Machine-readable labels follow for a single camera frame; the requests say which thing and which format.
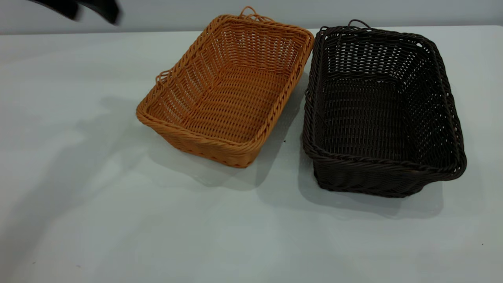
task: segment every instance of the orange wicker basket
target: orange wicker basket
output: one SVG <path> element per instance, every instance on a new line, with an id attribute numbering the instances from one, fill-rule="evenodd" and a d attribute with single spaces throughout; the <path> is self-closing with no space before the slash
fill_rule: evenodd
<path id="1" fill-rule="evenodd" d="M 247 8 L 253 14 L 243 15 Z M 309 31 L 251 7 L 219 16 L 157 76 L 136 116 L 183 152 L 247 167 L 297 85 L 313 42 Z"/>

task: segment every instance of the basket handle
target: basket handle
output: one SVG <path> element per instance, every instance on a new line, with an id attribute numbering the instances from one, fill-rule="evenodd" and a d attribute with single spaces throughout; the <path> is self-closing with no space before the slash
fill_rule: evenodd
<path id="1" fill-rule="evenodd" d="M 248 14 L 246 16 L 243 15 L 243 13 L 246 9 L 252 10 L 253 14 Z M 257 14 L 255 9 L 253 9 L 250 6 L 244 7 L 243 10 L 241 11 L 241 14 L 239 14 L 239 17 L 243 18 L 243 19 L 247 19 L 247 20 L 251 20 L 251 21 L 259 21 L 259 22 L 273 22 L 274 21 L 273 19 L 271 19 L 269 17 L 265 17 L 265 16 L 261 16 L 261 15 Z"/>
<path id="2" fill-rule="evenodd" d="M 361 24 L 364 24 L 367 28 L 372 29 L 372 28 L 371 28 L 369 25 L 367 25 L 364 21 L 360 21 L 360 20 L 358 20 L 358 19 L 352 19 L 352 20 L 350 20 L 350 21 L 349 21 L 349 24 L 348 24 L 348 27 L 350 27 L 350 26 L 351 26 L 351 23 L 352 23 L 352 22 L 359 22 L 359 23 L 361 23 Z"/>

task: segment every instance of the woven basket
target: woven basket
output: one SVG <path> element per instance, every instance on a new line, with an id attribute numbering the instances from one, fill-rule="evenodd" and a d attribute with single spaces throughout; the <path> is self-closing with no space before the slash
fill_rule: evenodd
<path id="1" fill-rule="evenodd" d="M 252 8 L 245 16 L 245 9 L 214 19 L 182 59 L 157 76 L 136 110 L 175 148 L 238 168 L 259 154 L 314 40 L 309 31 Z"/>
<path id="2" fill-rule="evenodd" d="M 351 22 L 316 35 L 302 139 L 331 191 L 405 197 L 466 169 L 436 45 Z"/>

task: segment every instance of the blurred black object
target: blurred black object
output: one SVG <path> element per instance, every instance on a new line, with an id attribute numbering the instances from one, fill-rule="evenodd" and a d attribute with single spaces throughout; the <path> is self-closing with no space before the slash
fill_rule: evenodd
<path id="1" fill-rule="evenodd" d="M 115 0 L 28 0 L 46 6 L 63 16 L 76 21 L 80 6 L 84 5 L 100 14 L 107 22 L 117 25 L 121 11 Z"/>

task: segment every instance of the woven pattern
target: woven pattern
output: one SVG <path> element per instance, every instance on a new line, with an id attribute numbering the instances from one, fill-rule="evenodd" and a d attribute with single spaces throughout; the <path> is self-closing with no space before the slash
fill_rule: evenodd
<path id="1" fill-rule="evenodd" d="M 239 168 L 271 133 L 314 41 L 250 9 L 214 19 L 136 111 L 175 148 Z"/>
<path id="2" fill-rule="evenodd" d="M 405 197 L 461 176 L 463 135 L 436 45 L 416 34 L 322 28 L 303 147 L 332 191 Z"/>

